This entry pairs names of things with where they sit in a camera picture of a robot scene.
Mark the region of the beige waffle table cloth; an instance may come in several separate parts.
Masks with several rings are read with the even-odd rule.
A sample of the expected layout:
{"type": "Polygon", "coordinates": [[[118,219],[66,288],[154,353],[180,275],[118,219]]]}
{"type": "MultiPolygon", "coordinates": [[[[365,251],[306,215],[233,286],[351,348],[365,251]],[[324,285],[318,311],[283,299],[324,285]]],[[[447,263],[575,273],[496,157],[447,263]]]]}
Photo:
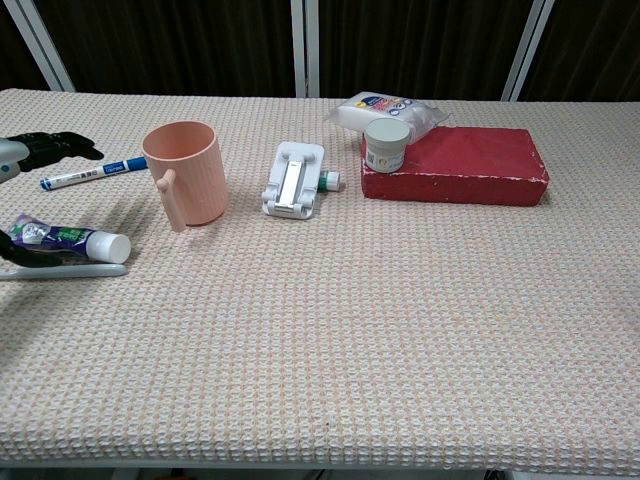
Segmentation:
{"type": "Polygon", "coordinates": [[[640,476],[640,103],[445,101],[527,129],[532,208],[367,199],[330,99],[0,91],[0,137],[75,131],[108,160],[176,120],[219,135],[230,203],[171,230],[145,172],[26,213],[127,235],[126,276],[0,282],[0,465],[363,465],[640,476]],[[262,210],[282,142],[325,149],[307,220],[262,210]]]}

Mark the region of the blue and white marker pen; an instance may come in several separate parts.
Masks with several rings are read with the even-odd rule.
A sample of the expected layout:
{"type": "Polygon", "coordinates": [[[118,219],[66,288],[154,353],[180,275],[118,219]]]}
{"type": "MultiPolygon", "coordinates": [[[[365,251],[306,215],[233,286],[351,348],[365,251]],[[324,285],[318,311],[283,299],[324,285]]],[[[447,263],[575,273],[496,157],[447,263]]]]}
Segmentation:
{"type": "Polygon", "coordinates": [[[53,191],[105,177],[145,170],[146,168],[146,159],[144,157],[136,157],[81,172],[45,177],[40,180],[40,187],[44,191],[53,191]]]}

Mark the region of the grey toothbrush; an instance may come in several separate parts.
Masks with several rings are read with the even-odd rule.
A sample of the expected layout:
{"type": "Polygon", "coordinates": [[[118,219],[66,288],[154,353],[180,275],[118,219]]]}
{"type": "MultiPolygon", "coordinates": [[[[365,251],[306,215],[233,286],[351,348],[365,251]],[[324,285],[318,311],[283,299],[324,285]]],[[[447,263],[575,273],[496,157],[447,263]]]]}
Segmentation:
{"type": "Polygon", "coordinates": [[[102,278],[127,274],[128,268],[120,264],[62,265],[43,268],[20,267],[12,271],[0,272],[0,281],[102,278]]]}

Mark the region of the small white cream jar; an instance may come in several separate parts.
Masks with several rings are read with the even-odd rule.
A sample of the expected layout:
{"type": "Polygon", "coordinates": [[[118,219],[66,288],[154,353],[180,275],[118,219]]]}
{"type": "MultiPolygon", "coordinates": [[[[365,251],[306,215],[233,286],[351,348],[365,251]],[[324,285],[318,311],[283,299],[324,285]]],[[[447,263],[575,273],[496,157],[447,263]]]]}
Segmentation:
{"type": "Polygon", "coordinates": [[[376,172],[389,174],[402,167],[411,130],[403,121],[380,118],[368,124],[364,139],[366,165],[376,172]]]}

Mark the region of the white folding phone stand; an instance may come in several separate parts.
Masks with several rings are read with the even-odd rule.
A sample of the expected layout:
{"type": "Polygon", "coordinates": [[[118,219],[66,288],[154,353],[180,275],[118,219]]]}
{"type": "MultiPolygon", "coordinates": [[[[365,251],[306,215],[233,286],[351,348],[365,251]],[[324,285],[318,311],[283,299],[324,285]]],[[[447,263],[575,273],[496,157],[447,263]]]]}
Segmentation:
{"type": "Polygon", "coordinates": [[[265,190],[262,210],[274,217],[307,220],[313,214],[325,149],[318,144],[279,144],[265,190]]]}

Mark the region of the dark brown curtain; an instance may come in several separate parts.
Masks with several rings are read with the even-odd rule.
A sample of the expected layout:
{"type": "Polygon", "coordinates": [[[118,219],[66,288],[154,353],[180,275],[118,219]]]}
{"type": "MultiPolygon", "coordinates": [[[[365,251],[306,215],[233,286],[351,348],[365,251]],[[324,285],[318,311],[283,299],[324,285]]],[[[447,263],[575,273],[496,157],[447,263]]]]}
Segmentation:
{"type": "MultiPolygon", "coordinates": [[[[533,0],[319,0],[320,97],[501,100],[533,0]]],[[[290,0],[34,0],[79,92],[295,97],[290,0]]],[[[522,101],[640,102],[640,0],[555,0],[522,101]]]]}

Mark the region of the white slanted frame post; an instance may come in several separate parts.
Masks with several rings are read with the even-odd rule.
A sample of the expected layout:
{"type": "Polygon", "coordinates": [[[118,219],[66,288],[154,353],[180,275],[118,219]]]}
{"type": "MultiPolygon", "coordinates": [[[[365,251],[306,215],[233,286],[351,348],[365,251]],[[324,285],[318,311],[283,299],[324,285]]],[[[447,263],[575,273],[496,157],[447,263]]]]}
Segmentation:
{"type": "Polygon", "coordinates": [[[555,0],[533,0],[520,41],[501,94],[501,100],[517,102],[540,40],[551,15],[555,0]]]}
{"type": "Polygon", "coordinates": [[[75,92],[75,85],[34,0],[3,0],[3,3],[49,89],[75,92]]]}

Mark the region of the red brick block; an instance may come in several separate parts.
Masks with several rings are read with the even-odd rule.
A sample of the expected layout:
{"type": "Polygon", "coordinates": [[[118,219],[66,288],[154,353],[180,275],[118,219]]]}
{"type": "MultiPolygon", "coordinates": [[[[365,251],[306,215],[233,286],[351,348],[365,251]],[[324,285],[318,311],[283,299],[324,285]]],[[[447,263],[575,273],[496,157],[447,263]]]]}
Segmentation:
{"type": "Polygon", "coordinates": [[[525,129],[436,127],[381,173],[361,161],[365,197],[393,201],[535,206],[550,176],[525,129]]]}

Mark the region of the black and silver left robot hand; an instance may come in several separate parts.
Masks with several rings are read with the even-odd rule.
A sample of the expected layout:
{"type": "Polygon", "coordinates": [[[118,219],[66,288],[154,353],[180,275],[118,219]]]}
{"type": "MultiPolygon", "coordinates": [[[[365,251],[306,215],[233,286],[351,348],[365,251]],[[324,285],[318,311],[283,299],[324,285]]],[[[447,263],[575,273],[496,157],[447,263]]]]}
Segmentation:
{"type": "MultiPolygon", "coordinates": [[[[98,161],[104,158],[104,154],[95,148],[92,140],[73,132],[33,132],[0,138],[0,184],[21,173],[73,157],[98,161]]],[[[14,265],[28,268],[57,267],[62,264],[58,257],[16,245],[2,230],[0,257],[14,265]]]]}

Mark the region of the white upright frame post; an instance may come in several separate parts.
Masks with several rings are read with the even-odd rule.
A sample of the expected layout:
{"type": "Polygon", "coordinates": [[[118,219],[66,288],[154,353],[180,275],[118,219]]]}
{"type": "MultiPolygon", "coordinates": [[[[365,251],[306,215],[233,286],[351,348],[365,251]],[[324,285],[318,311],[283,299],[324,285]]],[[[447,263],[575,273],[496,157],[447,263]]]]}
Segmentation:
{"type": "Polygon", "coordinates": [[[290,0],[295,94],[306,97],[304,0],[290,0]]]}
{"type": "Polygon", "coordinates": [[[307,95],[320,97],[319,0],[304,0],[307,95]]]}

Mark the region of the purple toothpaste tube white cap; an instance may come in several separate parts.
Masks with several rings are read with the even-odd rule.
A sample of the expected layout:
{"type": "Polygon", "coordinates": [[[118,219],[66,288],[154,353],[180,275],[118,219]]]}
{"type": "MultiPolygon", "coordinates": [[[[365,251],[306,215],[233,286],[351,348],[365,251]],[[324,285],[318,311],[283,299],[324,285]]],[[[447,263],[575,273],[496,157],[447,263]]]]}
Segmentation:
{"type": "Polygon", "coordinates": [[[123,264],[131,253],[131,242],[126,235],[84,227],[52,226],[26,214],[16,218],[8,235],[27,250],[73,253],[103,263],[123,264]]]}

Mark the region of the clear packet of white pads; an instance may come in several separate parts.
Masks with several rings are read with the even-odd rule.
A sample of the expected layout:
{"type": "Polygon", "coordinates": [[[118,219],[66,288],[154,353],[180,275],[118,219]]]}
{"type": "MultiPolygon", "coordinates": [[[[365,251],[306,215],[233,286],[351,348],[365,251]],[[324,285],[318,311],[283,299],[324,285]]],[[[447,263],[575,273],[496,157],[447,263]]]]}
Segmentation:
{"type": "Polygon", "coordinates": [[[332,108],[326,116],[335,125],[359,133],[380,118],[406,123],[411,132],[409,144],[414,144],[444,122],[448,114],[420,100],[363,91],[332,108]]]}

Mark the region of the pink ribbed plastic cup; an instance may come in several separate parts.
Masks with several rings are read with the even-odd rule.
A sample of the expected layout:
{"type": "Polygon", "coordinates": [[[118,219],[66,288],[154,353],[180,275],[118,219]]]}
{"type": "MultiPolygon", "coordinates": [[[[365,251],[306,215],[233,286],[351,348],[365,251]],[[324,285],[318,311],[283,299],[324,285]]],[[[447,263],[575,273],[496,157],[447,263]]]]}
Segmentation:
{"type": "Polygon", "coordinates": [[[216,132],[199,121],[177,121],[149,132],[142,152],[171,228],[209,224],[229,193],[216,132]]]}

